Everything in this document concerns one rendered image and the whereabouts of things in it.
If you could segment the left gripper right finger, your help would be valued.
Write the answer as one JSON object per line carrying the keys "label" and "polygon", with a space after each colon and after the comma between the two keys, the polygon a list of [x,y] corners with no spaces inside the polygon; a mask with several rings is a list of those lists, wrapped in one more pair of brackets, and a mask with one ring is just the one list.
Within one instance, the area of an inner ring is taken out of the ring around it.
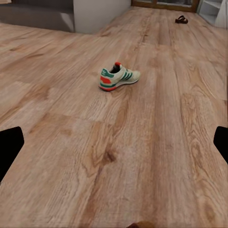
{"label": "left gripper right finger", "polygon": [[216,148],[228,163],[228,128],[218,126],[213,140]]}

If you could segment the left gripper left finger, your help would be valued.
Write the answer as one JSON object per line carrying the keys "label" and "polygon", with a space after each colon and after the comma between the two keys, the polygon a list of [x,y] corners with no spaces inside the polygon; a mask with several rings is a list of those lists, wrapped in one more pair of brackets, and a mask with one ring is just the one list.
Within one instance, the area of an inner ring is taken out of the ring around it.
{"label": "left gripper left finger", "polygon": [[0,183],[24,145],[20,126],[0,132]]}

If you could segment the gym shoe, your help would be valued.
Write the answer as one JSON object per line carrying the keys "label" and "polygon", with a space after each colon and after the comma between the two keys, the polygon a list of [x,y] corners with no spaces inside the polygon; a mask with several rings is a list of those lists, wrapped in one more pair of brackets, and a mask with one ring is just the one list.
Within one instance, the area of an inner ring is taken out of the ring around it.
{"label": "gym shoe", "polygon": [[107,71],[103,69],[100,76],[99,88],[103,91],[113,91],[120,85],[131,85],[140,78],[140,71],[126,69],[123,64],[114,63],[113,67]]}

